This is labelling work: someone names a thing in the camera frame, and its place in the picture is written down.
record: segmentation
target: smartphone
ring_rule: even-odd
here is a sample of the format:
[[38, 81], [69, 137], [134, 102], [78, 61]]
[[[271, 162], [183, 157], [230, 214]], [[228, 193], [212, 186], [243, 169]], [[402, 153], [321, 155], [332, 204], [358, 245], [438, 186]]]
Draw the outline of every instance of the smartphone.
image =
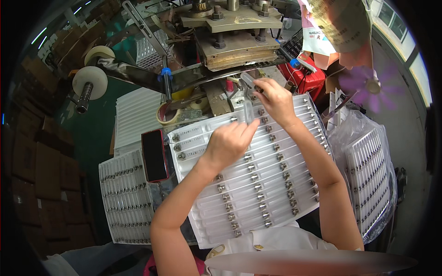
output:
[[163, 132], [156, 129], [141, 135], [144, 168], [148, 182], [158, 182], [169, 178], [164, 154]]

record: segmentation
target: woman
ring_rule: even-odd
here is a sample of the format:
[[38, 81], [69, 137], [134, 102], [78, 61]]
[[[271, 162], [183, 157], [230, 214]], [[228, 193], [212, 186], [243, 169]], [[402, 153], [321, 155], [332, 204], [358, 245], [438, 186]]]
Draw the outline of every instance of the woman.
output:
[[[226, 241], [215, 247], [208, 257], [218, 254], [249, 252], [265, 249], [257, 240], [270, 240], [272, 249], [340, 249], [363, 250], [364, 245], [356, 225], [346, 183], [337, 166], [316, 141], [293, 110], [292, 95], [273, 79], [257, 79], [254, 83], [265, 95], [254, 92], [272, 118], [290, 135], [299, 147], [320, 194], [320, 227], [323, 240], [299, 227], [273, 227]], [[216, 129], [206, 152], [192, 171], [170, 193], [157, 209], [151, 225], [152, 250], [160, 276], [199, 275], [192, 252], [180, 231], [194, 200], [202, 189], [224, 168], [246, 152], [259, 121], [249, 126], [233, 122]], [[227, 272], [209, 268], [207, 273]]]

